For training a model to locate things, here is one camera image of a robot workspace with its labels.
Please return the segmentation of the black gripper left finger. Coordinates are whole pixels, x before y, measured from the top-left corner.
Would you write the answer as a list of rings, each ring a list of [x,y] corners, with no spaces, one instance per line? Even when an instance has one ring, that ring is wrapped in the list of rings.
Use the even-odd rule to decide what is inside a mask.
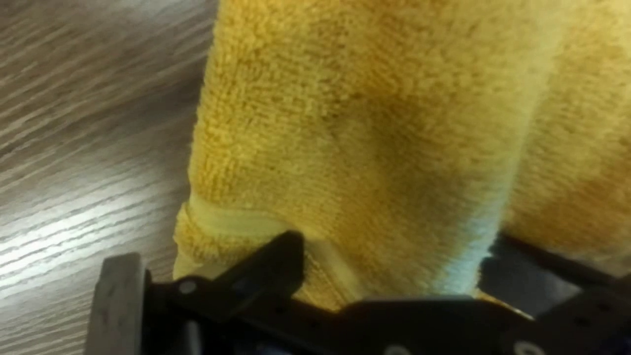
[[[282,232],[215,277],[173,281],[156,281],[138,252],[108,256],[85,355],[300,352],[304,248],[300,232]]]

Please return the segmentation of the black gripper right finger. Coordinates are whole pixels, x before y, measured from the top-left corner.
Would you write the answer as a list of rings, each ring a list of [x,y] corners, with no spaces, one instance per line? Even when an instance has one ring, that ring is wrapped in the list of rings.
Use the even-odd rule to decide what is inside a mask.
[[[613,275],[501,234],[481,287],[526,323],[511,355],[631,355],[631,275]]]

